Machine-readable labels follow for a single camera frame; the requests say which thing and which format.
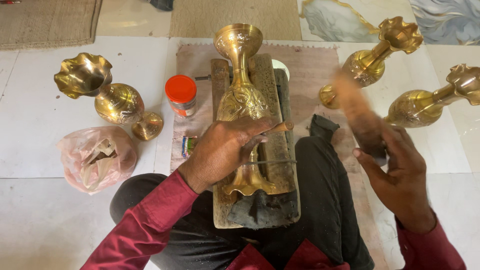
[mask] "brass vase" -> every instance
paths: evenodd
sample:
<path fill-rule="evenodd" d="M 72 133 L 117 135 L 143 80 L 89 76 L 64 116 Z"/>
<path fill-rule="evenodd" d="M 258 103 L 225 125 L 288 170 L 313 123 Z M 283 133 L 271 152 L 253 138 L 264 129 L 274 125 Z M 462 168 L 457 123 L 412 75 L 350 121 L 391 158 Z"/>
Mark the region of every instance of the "brass vase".
<path fill-rule="evenodd" d="M 380 80 L 385 72 L 385 59 L 395 51 L 411 54 L 423 41 L 418 32 L 418 25 L 407 24 L 402 17 L 385 19 L 378 25 L 380 34 L 378 43 L 372 50 L 359 50 L 350 55 L 343 64 L 342 70 L 352 76 L 362 87 L 367 87 Z M 339 109 L 335 100 L 335 89 L 325 85 L 320 89 L 319 97 L 322 104 L 329 109 Z"/>
<path fill-rule="evenodd" d="M 250 82 L 247 71 L 247 60 L 258 52 L 262 40 L 262 32 L 257 27 L 246 24 L 228 25 L 215 34 L 216 50 L 230 59 L 233 66 L 233 81 L 222 96 L 217 120 L 233 121 L 242 117 L 259 119 L 266 115 L 265 99 Z M 258 161 L 257 149 L 258 145 L 253 148 L 249 162 Z M 232 183 L 223 187 L 227 194 L 237 190 L 248 196 L 258 189 L 269 193 L 275 186 L 260 174 L 258 164 L 242 165 L 235 173 Z"/>
<path fill-rule="evenodd" d="M 471 105 L 480 105 L 480 68 L 466 64 L 450 69 L 445 87 L 433 93 L 412 90 L 399 96 L 388 109 L 385 122 L 405 128 L 433 124 L 442 115 L 443 107 L 466 98 Z"/>
<path fill-rule="evenodd" d="M 112 124 L 132 125 L 132 133 L 140 140 L 157 137 L 163 128 L 160 115 L 145 111 L 145 105 L 135 88 L 112 84 L 112 65 L 101 55 L 86 52 L 65 59 L 54 80 L 59 90 L 73 98 L 95 97 L 95 109 Z"/>

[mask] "fingernail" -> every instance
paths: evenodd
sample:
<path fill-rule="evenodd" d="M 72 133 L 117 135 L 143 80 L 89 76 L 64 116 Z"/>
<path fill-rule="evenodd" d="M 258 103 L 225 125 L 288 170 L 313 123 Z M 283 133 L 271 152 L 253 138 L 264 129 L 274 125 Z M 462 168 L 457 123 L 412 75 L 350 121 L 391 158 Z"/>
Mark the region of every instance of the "fingernail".
<path fill-rule="evenodd" d="M 358 158 L 361 155 L 360 149 L 355 148 L 353 149 L 353 155 Z"/>

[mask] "dark trousers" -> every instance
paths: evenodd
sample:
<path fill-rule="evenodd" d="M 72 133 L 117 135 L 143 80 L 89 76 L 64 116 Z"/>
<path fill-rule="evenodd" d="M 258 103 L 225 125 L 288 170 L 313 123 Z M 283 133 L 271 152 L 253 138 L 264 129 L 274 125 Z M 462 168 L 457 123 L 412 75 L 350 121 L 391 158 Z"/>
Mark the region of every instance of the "dark trousers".
<path fill-rule="evenodd" d="M 161 270 L 225 269 L 249 243 L 275 267 L 283 269 L 308 239 L 334 264 L 344 261 L 353 270 L 372 270 L 374 263 L 363 242 L 347 172 L 330 144 L 319 136 L 301 138 L 296 146 L 300 191 L 300 220 L 288 227 L 217 229 L 213 224 L 213 194 L 201 193 L 192 212 L 170 232 L 167 247 L 151 256 Z M 166 176 L 148 173 L 126 180 L 112 199 L 110 214 L 118 223 L 124 212 L 139 203 Z"/>

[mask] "red sleeve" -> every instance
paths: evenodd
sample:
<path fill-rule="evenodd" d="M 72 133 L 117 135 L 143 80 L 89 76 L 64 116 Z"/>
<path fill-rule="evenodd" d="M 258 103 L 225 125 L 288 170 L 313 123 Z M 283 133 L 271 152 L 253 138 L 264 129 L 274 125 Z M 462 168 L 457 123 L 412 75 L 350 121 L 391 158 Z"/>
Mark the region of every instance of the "red sleeve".
<path fill-rule="evenodd" d="M 439 221 L 431 232 L 419 234 L 407 231 L 396 217 L 395 220 L 400 251 L 405 259 L 404 270 L 467 269 Z"/>
<path fill-rule="evenodd" d="M 168 242 L 171 227 L 190 213 L 198 195 L 174 171 L 122 220 L 90 255 L 82 270 L 143 269 Z"/>

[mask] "pink plastic bag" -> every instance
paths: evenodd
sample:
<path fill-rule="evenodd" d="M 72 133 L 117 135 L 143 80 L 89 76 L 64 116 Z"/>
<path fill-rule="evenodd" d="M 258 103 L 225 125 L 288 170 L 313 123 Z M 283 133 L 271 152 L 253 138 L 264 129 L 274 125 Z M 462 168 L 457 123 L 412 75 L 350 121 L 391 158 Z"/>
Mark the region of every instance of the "pink plastic bag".
<path fill-rule="evenodd" d="M 127 180 L 137 162 L 132 139 L 118 126 L 75 131 L 60 140 L 57 148 L 67 182 L 90 195 Z"/>

